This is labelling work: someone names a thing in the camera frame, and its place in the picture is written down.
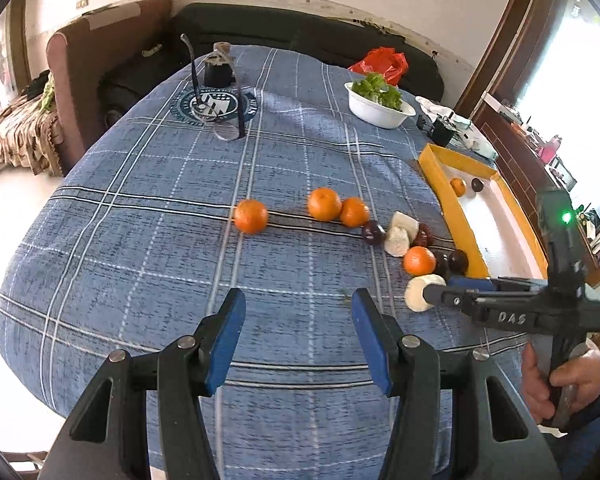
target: green leafy vegetable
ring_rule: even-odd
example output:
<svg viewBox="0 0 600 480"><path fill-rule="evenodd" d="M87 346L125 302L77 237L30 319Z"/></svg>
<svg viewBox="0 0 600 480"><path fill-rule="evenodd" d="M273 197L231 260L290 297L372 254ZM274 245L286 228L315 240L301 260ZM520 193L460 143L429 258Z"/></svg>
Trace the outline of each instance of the green leafy vegetable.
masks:
<svg viewBox="0 0 600 480"><path fill-rule="evenodd" d="M369 72L364 79L353 83L351 89L365 99L393 110L400 110L402 105L398 89L389 85L382 74L376 72Z"/></svg>

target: person's hand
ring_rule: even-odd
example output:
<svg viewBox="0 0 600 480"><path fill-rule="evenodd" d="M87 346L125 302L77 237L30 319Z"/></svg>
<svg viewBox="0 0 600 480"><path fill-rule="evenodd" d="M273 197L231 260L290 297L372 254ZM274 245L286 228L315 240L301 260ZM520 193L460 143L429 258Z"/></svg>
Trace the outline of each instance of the person's hand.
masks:
<svg viewBox="0 0 600 480"><path fill-rule="evenodd" d="M549 377L552 386L576 384L578 393L571 405L571 413L579 412L600 396L600 350L587 340L586 354L557 367ZM529 342L522 351L522 396L539 424L544 418L552 418L555 406L549 400L549 387L538 370L538 357Z"/></svg>

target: plastic bag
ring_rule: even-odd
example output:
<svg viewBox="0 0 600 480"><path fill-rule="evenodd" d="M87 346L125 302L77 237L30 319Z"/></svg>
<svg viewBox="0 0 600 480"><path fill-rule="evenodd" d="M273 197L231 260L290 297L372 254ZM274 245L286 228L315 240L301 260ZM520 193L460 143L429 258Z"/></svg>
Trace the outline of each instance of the plastic bag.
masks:
<svg viewBox="0 0 600 480"><path fill-rule="evenodd" d="M402 74L407 72L409 64L404 54L396 54L394 48L381 46L370 50L365 59L349 67L349 70L365 75L369 72L378 72L390 85L397 86Z"/></svg>

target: orange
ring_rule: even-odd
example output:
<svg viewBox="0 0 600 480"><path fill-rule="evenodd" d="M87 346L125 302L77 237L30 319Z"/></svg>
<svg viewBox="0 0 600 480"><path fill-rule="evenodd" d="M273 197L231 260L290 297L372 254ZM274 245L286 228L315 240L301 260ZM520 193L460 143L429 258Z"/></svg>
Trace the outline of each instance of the orange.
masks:
<svg viewBox="0 0 600 480"><path fill-rule="evenodd" d="M330 222L335 220L342 209L338 194L328 187L314 189L306 200L306 208L316 220Z"/></svg>
<svg viewBox="0 0 600 480"><path fill-rule="evenodd" d="M254 235L262 231L268 221L269 211L257 200L242 200L235 208L235 226L245 234Z"/></svg>
<svg viewBox="0 0 600 480"><path fill-rule="evenodd" d="M461 197L465 194L466 182L461 178L452 178L451 181L449 181L449 184L451 184L451 187L454 190L457 197Z"/></svg>
<svg viewBox="0 0 600 480"><path fill-rule="evenodd" d="M342 202L340 221L347 227L361 227L369 222L369 208L357 196Z"/></svg>
<svg viewBox="0 0 600 480"><path fill-rule="evenodd" d="M436 257L426 247L414 246L404 255L402 266L412 276L431 274L436 270Z"/></svg>

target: circular logo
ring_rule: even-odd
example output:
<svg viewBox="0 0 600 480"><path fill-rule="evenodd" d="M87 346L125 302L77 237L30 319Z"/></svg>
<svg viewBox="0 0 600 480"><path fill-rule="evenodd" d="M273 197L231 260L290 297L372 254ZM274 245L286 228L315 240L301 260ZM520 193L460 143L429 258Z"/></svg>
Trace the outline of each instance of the circular logo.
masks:
<svg viewBox="0 0 600 480"><path fill-rule="evenodd" d="M238 118L238 92L233 88L207 88L200 87L200 97L206 110L213 110L212 115L217 122L229 121ZM196 93L193 90L185 92L170 103L171 113L179 120L190 124L204 124L193 113L196 106ZM258 102L251 92L242 92L242 108L244 109L244 122L251 121L257 111Z"/></svg>

